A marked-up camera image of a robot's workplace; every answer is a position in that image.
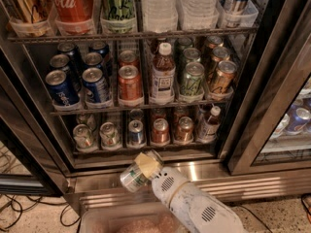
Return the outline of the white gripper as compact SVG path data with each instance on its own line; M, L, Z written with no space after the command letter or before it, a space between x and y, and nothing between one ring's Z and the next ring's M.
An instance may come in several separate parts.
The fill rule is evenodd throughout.
M135 158L134 162L147 179L153 179L152 189L154 195L166 207L170 206L171 200L177 190L183 184L189 182L189 180L175 168L164 167L161 170L162 165L146 153L141 152Z

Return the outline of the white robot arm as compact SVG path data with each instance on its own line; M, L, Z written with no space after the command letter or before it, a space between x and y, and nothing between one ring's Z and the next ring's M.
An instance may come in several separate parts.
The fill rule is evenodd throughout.
M224 203L202 191L180 171L141 152L135 163L152 178L155 197L190 233L248 233L240 217Z

